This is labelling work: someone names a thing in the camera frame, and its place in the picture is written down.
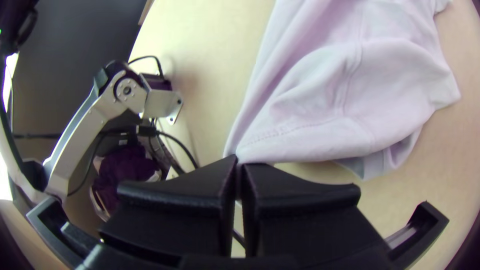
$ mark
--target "beige surface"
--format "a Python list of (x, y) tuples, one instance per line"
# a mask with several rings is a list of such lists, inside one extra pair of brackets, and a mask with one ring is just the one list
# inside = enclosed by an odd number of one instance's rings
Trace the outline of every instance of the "beige surface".
[[(131, 57), (157, 55), (172, 60), (172, 83), (182, 94), (184, 106), (174, 126), (163, 122), (162, 127), (186, 142), (200, 165), (222, 157), (273, 3), (157, 0), (143, 23)], [(455, 0), (436, 21), (462, 100), (434, 114), (401, 169), (359, 182), (330, 162), (278, 165), (315, 182), (359, 185), (358, 207), (384, 237), (403, 227), (420, 202), (431, 202), (450, 223), (414, 269), (444, 268), (480, 208), (479, 17), (470, 0)], [(153, 61), (134, 67), (156, 70)], [(188, 168), (186, 157), (173, 148), (181, 165)]]

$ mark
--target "light purple shirt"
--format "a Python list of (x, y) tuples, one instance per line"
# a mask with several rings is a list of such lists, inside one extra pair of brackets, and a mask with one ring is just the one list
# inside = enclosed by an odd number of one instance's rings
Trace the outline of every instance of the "light purple shirt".
[(224, 155), (398, 168), (460, 92), (434, 14), (449, 0), (277, 0)]

